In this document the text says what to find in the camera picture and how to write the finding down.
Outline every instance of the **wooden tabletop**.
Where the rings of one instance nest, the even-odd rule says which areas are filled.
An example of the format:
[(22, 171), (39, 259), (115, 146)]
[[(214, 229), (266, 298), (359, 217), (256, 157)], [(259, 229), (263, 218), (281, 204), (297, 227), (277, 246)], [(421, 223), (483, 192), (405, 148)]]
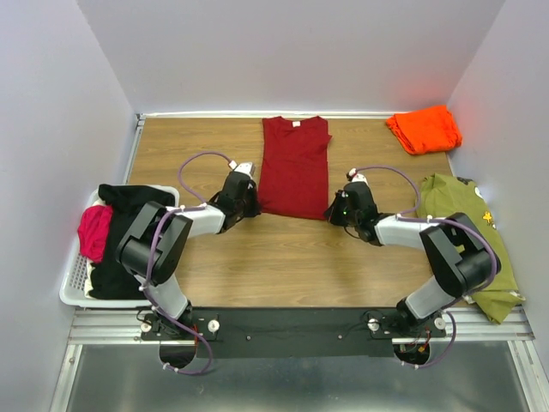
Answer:
[[(434, 172), (451, 174), (444, 153), (407, 154), (384, 120), (330, 119), (329, 132), (330, 202), (352, 167), (391, 165), (417, 183)], [(180, 164), (208, 149), (253, 161), (259, 180), (262, 148), (260, 118), (148, 118), (130, 184), (179, 188)], [(203, 156), (185, 168), (184, 180), (209, 198), (228, 171), (221, 158)], [(413, 190), (400, 176), (369, 171), (366, 177), (379, 211), (413, 206)], [(179, 193), (181, 204), (197, 204)], [(375, 247), (325, 221), (268, 214), (227, 233), (189, 239), (177, 269), (194, 306), (394, 306), (430, 276), (422, 251)]]

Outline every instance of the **white wall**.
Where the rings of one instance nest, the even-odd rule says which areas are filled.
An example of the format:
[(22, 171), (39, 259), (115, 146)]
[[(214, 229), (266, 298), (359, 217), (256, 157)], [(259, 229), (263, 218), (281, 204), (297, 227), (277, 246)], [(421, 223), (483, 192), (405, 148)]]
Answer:
[(503, 0), (78, 0), (138, 112), (446, 103)]
[(482, 187), (549, 372), (549, 3), (507, 0), (455, 89), (456, 174)]
[(89, 193), (120, 182), (133, 110), (74, 0), (0, 14), (0, 403), (49, 410), (73, 310), (58, 297)]

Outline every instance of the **red t-shirt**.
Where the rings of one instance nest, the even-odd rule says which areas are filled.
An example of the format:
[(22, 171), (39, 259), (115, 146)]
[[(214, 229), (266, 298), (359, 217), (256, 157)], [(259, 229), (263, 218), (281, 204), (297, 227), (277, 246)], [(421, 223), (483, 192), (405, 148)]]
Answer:
[(262, 211), (325, 220), (328, 208), (328, 122), (316, 116), (263, 119)]

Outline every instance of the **orange towel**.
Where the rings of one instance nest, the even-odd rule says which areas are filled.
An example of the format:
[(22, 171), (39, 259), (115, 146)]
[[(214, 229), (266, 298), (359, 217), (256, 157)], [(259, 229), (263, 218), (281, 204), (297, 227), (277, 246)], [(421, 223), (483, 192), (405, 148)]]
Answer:
[(446, 106), (396, 114), (387, 119), (387, 126), (411, 155), (443, 152), (462, 145), (462, 134)]

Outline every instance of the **laundry basket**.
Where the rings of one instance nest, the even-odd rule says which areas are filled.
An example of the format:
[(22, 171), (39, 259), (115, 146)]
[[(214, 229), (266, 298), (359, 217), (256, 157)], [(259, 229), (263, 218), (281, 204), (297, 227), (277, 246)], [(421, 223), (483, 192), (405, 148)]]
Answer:
[[(175, 197), (175, 205), (179, 204), (179, 192), (175, 187), (150, 185), (161, 191), (167, 191)], [(98, 191), (94, 191), (87, 202), (87, 208), (100, 200)], [(80, 307), (93, 307), (102, 309), (130, 309), (138, 306), (150, 305), (148, 300), (101, 300), (87, 298), (84, 294), (84, 282), (87, 278), (87, 259), (80, 254), (78, 235), (75, 236), (71, 249), (67, 269), (65, 270), (63, 283), (59, 290), (61, 301), (67, 305)]]

